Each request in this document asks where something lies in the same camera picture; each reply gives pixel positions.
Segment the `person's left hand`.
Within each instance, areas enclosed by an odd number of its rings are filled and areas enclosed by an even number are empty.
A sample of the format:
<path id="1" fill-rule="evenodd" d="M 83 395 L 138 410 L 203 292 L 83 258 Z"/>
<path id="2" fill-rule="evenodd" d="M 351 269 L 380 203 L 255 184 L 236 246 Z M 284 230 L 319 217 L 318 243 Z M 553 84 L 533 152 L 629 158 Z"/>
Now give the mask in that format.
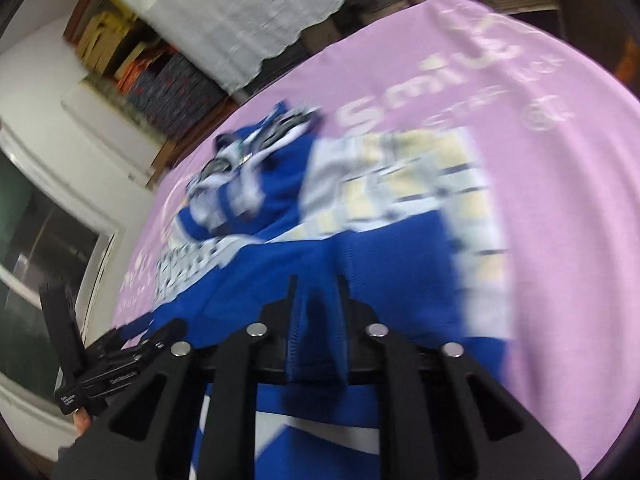
<path id="1" fill-rule="evenodd" d="M 82 436 L 92 425 L 92 416 L 84 409 L 74 411 L 73 422 L 78 436 Z"/>

